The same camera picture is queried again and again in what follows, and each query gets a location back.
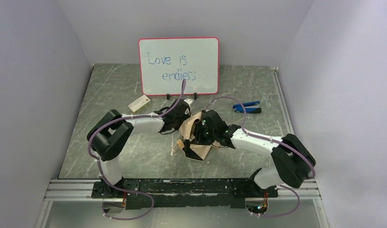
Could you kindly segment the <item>beige and black umbrella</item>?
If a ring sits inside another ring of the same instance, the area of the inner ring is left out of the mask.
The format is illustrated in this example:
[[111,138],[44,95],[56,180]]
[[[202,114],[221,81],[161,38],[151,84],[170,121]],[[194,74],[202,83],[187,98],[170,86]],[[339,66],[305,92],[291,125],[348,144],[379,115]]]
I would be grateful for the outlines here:
[[201,112],[196,113],[183,121],[179,127],[181,139],[177,140],[177,146],[184,151],[187,158],[196,161],[203,161],[207,157],[211,148],[223,148],[223,146],[215,140],[212,140],[211,145],[193,144],[193,132],[195,130],[195,125],[200,121],[204,121],[205,116],[211,114],[212,112],[212,110],[202,110]]

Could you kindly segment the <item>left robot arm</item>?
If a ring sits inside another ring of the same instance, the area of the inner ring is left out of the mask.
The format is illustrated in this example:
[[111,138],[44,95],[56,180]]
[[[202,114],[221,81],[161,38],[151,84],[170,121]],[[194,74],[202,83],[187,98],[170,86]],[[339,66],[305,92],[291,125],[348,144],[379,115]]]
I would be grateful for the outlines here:
[[170,107],[143,115],[126,115],[110,110],[88,133],[88,154],[101,175],[101,194],[117,197],[123,188],[118,156],[130,136],[141,133],[168,134],[177,131],[191,116],[193,99],[175,100]]

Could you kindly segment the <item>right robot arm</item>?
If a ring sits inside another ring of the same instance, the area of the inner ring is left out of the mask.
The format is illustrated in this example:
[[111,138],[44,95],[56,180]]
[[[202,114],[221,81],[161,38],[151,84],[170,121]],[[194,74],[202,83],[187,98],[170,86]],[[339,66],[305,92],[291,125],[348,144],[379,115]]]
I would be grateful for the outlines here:
[[246,130],[240,125],[227,125],[214,110],[201,112],[194,130],[194,142],[199,145],[220,144],[231,149],[249,150],[271,158],[272,166],[257,169],[250,179],[265,190],[286,184],[299,188],[315,175],[316,160],[294,134],[275,137]]

